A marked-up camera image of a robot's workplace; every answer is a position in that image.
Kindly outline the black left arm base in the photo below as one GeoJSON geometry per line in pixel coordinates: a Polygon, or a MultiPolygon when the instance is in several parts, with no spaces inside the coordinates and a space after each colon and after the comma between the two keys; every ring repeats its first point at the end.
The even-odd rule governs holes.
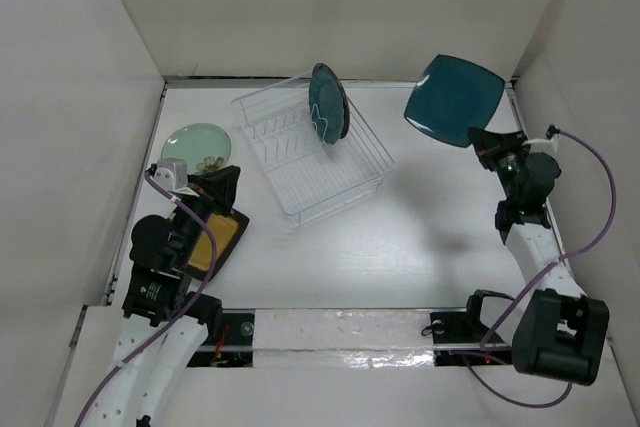
{"type": "Polygon", "coordinates": [[[255,310],[225,310],[218,334],[209,337],[191,357],[189,368],[253,366],[255,310]]]}

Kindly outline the yellow square black-rimmed plate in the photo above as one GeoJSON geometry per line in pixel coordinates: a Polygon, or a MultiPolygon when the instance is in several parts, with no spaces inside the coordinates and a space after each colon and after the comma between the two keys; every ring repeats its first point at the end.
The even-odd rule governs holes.
{"type": "MultiPolygon", "coordinates": [[[[245,233],[250,219],[238,210],[232,210],[229,216],[211,214],[207,225],[216,241],[216,261],[211,278],[222,269],[233,250],[245,233]]],[[[213,247],[209,236],[202,232],[189,258],[185,273],[202,281],[209,271],[213,247]]]]}

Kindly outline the teal square plate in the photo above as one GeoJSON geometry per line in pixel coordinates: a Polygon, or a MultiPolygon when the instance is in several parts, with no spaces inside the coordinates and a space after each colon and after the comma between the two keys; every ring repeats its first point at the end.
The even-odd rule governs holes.
{"type": "Polygon", "coordinates": [[[466,148],[470,128],[485,128],[505,89],[505,80],[476,63],[439,54],[416,82],[404,118],[419,132],[466,148]]]}

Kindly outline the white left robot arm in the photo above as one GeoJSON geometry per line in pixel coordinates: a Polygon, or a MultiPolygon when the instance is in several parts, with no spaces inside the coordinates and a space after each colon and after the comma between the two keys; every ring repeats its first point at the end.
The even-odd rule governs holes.
{"type": "Polygon", "coordinates": [[[233,215],[240,173],[227,166],[189,175],[179,159],[161,159],[145,171],[148,185],[175,208],[168,217],[147,215],[132,228],[132,268],[110,370],[76,425],[155,425],[197,349],[222,335],[222,303],[191,290],[188,267],[202,238],[211,253],[201,287],[225,262],[209,221],[233,215]]]}

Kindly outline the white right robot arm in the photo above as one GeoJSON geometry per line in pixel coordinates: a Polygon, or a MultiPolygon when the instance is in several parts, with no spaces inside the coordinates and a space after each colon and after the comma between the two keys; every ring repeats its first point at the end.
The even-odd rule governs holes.
{"type": "Polygon", "coordinates": [[[488,348],[499,337],[517,372],[589,386],[596,380],[610,313],[574,280],[546,207],[561,175],[556,159],[537,150],[522,131],[494,133],[471,127],[468,137],[481,165],[497,174],[505,197],[495,226],[526,282],[507,307],[484,306],[478,290],[462,315],[467,336],[488,348]]]}

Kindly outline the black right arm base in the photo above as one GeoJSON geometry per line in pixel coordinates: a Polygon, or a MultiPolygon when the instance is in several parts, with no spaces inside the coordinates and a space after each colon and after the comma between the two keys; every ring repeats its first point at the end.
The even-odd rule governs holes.
{"type": "Polygon", "coordinates": [[[476,290],[469,296],[463,309],[435,310],[429,314],[429,321],[421,330],[421,336],[431,338],[437,367],[512,364],[511,349],[498,334],[491,337],[493,342],[499,344],[496,351],[484,353],[480,350],[479,342],[488,331],[488,327],[480,320],[485,299],[513,300],[507,294],[476,290]]]}

